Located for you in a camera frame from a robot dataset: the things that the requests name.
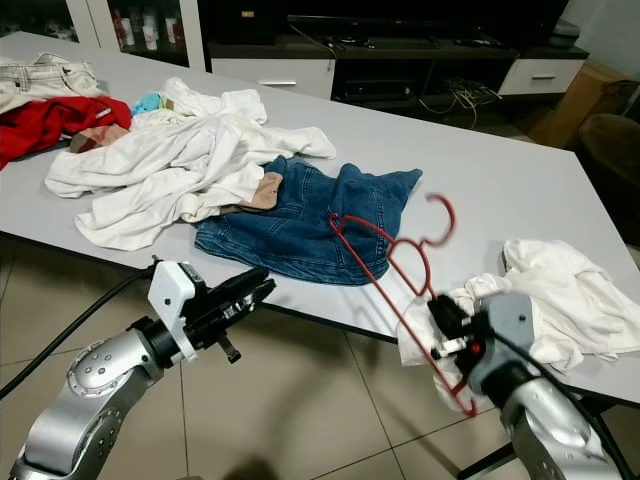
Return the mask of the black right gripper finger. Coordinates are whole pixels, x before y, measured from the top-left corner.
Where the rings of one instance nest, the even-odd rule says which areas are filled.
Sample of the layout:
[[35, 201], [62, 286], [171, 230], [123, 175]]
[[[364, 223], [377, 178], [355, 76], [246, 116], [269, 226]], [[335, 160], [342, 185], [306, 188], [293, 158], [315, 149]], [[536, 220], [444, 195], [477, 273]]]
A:
[[442, 334], [470, 334], [471, 315], [448, 294], [438, 294], [428, 301], [434, 323]]
[[436, 347], [445, 347], [457, 340], [466, 343], [472, 335], [471, 317], [468, 316], [434, 316], [431, 323], [436, 329]]

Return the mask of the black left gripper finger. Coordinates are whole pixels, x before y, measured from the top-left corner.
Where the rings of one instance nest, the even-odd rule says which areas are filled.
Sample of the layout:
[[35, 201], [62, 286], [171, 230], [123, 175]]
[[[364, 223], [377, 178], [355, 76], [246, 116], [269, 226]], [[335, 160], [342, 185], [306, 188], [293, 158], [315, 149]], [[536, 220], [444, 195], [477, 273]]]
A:
[[224, 320], [227, 323], [238, 323], [244, 316], [255, 311], [256, 307], [260, 305], [266, 297], [273, 293], [273, 287], [253, 287], [247, 289], [246, 292], [241, 292], [230, 298], [227, 306], [221, 310], [223, 312]]
[[251, 268], [221, 283], [218, 287], [218, 301], [223, 305], [227, 305], [230, 298], [253, 287], [273, 287], [275, 289], [276, 282], [271, 278], [271, 273], [268, 269]]

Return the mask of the blue denim jacket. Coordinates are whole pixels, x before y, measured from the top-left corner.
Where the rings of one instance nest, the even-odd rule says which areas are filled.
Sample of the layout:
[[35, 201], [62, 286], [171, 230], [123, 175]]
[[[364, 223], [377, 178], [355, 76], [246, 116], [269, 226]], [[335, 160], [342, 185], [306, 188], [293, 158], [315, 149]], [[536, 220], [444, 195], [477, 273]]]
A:
[[367, 273], [380, 276], [388, 270], [388, 238], [353, 221], [337, 236], [329, 218], [351, 215], [398, 236], [420, 170], [374, 175], [344, 164], [338, 175], [329, 177], [302, 157], [276, 157], [264, 169], [282, 175], [274, 209], [228, 212], [201, 221], [197, 250], [329, 285], [365, 285]]

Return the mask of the white tank top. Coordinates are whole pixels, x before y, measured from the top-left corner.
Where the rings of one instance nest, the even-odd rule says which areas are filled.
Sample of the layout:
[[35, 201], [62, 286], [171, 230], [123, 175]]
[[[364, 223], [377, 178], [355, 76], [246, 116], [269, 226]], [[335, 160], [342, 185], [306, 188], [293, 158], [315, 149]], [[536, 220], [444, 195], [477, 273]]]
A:
[[78, 232], [96, 246], [136, 251], [177, 221], [197, 223], [250, 201], [264, 164], [227, 119], [206, 116], [138, 128], [84, 154], [58, 154], [45, 184], [64, 198], [95, 193], [74, 220]]

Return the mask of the beige garment with plaid cuff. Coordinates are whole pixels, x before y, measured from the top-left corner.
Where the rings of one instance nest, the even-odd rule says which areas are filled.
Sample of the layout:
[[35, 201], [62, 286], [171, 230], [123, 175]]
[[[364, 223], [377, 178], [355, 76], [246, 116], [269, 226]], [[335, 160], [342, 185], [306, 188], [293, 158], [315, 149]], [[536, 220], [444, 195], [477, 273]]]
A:
[[[84, 154], [106, 148], [118, 142], [120, 137], [128, 136], [131, 133], [128, 129], [119, 125], [99, 125], [99, 127], [88, 128], [87, 131], [74, 134], [69, 138], [69, 154]], [[242, 198], [236, 204], [223, 204], [216, 206], [214, 210], [205, 215], [224, 214], [224, 212], [261, 212], [274, 209], [276, 204], [276, 192], [282, 183], [282, 175], [276, 173], [264, 173], [255, 184], [252, 195]]]

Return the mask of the black table leg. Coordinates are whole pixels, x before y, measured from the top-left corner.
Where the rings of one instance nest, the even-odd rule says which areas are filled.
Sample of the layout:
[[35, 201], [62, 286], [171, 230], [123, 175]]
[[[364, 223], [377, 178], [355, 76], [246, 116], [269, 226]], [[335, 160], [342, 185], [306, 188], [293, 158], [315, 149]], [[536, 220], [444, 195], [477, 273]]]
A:
[[462, 468], [456, 474], [457, 480], [481, 480], [485, 475], [490, 474], [497, 468], [507, 465], [508, 462], [515, 460], [516, 453], [512, 443], [507, 443], [490, 454], [486, 454], [480, 461], [472, 463], [472, 465]]

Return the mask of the wide white drawer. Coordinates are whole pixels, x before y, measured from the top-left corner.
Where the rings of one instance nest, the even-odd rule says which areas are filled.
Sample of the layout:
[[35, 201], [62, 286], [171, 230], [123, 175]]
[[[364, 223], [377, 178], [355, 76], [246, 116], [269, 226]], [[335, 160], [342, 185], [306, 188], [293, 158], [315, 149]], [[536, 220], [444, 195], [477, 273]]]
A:
[[210, 60], [211, 73], [239, 81], [279, 88], [316, 99], [332, 97], [333, 59], [219, 59]]

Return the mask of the dark brown seat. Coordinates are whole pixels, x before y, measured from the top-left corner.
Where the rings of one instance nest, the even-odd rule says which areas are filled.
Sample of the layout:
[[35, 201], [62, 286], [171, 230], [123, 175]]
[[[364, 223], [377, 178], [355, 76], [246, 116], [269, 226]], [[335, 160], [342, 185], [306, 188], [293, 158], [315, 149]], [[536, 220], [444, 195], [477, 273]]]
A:
[[640, 123], [616, 114], [590, 115], [572, 151], [623, 242], [640, 247]]

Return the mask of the brown cardboard box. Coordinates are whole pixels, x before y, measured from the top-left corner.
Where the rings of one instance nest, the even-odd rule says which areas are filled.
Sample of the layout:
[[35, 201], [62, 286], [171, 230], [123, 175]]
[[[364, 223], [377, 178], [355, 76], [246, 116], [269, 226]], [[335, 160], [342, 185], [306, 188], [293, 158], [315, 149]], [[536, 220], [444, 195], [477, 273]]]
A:
[[589, 116], [621, 113], [637, 91], [640, 81], [588, 59], [558, 104], [536, 116], [526, 134], [539, 145], [567, 148]]

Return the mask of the red sweater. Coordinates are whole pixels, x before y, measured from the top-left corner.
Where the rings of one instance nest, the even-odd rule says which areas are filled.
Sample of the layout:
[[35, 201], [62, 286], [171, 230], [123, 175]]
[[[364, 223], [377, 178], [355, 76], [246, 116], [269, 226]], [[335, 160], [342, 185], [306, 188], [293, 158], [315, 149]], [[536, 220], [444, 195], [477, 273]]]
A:
[[27, 102], [0, 115], [0, 168], [20, 157], [47, 150], [88, 128], [131, 128], [131, 106], [110, 97], [58, 97]]

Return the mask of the small white drawer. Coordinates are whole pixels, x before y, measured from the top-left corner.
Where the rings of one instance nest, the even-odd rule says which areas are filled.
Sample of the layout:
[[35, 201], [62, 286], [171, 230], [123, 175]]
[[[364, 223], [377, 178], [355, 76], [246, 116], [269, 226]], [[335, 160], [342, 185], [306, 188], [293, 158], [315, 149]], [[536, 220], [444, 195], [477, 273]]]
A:
[[498, 93], [563, 93], [571, 86], [585, 59], [517, 59], [513, 61]]

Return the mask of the dark TV stand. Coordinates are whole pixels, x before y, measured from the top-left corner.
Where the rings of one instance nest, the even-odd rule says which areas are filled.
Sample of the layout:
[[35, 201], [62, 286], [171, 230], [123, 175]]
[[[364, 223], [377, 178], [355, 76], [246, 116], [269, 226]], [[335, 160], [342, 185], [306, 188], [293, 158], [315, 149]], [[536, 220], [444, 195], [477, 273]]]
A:
[[292, 26], [273, 45], [205, 44], [207, 68], [219, 59], [333, 59], [332, 97], [376, 110], [426, 108], [443, 113], [490, 102], [558, 99], [563, 93], [500, 96], [498, 90], [517, 59], [585, 59], [580, 47], [530, 47], [517, 51], [486, 35], [315, 35]]

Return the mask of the white glass door cabinet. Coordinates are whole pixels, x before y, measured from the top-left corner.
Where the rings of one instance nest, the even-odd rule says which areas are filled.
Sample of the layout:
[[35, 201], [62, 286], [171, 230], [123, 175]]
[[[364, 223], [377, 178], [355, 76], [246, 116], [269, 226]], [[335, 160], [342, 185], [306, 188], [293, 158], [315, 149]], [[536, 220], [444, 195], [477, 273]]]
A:
[[32, 33], [206, 69], [197, 0], [0, 0], [1, 35]]

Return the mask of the black speaker box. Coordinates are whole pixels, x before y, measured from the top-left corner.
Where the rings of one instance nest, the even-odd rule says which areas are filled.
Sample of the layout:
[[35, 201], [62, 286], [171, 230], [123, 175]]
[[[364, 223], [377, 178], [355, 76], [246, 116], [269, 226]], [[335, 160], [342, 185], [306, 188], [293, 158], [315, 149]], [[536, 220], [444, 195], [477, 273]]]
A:
[[278, 17], [275, 0], [212, 0], [212, 26], [219, 44], [273, 45]]

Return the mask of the cream white jeans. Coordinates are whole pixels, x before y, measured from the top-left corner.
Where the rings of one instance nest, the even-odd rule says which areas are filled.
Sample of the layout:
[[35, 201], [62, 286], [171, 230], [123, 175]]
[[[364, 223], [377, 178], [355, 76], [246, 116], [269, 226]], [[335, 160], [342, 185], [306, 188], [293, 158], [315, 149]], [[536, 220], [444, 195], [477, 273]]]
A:
[[61, 97], [108, 96], [88, 61], [42, 52], [33, 63], [0, 58], [0, 113], [28, 102]]

